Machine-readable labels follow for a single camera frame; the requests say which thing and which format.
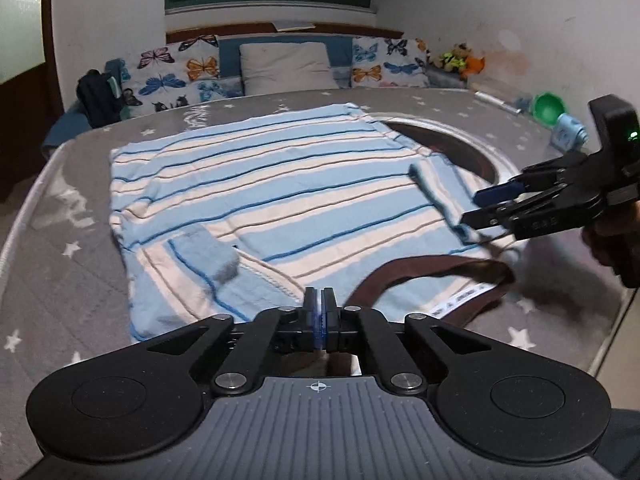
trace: stuffed toy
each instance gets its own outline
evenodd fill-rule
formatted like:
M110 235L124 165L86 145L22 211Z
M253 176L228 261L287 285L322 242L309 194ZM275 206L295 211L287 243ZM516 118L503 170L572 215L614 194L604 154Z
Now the stuffed toy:
M466 58L471 55L471 49L466 43L454 45L451 52L446 52L433 61L437 68L443 68L445 72L460 72L466 68Z
M484 57L482 59L478 59L474 56L468 56L465 59L466 67L460 72L460 79L463 81L466 80L472 74L479 74L484 70Z

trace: black bag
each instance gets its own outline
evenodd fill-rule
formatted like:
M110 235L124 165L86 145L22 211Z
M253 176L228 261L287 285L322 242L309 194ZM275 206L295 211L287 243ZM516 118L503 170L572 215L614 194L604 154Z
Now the black bag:
M101 128L120 121L124 99L115 79L113 87L109 83L111 78L113 76L110 73L101 74L97 70L89 70L78 81L76 95L92 128Z

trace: folded cloth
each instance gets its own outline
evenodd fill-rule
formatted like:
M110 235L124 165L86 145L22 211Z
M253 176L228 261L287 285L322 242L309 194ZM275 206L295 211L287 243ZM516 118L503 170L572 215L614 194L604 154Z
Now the folded cloth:
M305 286L331 286L343 304L391 260L495 258L512 241L479 245L459 224L484 181L353 104L129 144L111 153L111 173L138 339L217 312L251 320L300 304ZM417 278L376 308L400 321L471 283Z
M472 211L477 206L473 202L471 192L466 192L469 188L462 182L460 168L454 166L443 154L433 153L428 162L420 160L412 163L409 166L409 177L415 182L425 198L433 203L449 229L458 235L462 243L477 244L483 239L492 240L506 233L506 229L498 225L482 230L482 234L480 234L468 225L460 223L463 213ZM479 177L476 179L484 182L485 187L491 185ZM462 187L465 194L447 193L447 190L453 190L457 187Z

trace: human hand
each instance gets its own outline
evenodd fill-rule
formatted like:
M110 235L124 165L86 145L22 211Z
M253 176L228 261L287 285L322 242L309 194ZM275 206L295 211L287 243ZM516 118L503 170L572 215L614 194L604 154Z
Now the human hand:
M640 202L629 203L607 212L593 225L582 230L582 241L593 257L606 267L614 266L607 238L640 232Z

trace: green bowl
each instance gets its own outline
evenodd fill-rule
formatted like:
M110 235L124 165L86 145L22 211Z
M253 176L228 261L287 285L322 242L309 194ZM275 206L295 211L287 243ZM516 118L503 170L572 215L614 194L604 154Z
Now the green bowl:
M538 94L533 99L531 115L546 126L555 126L564 113L567 113L564 101L551 92Z

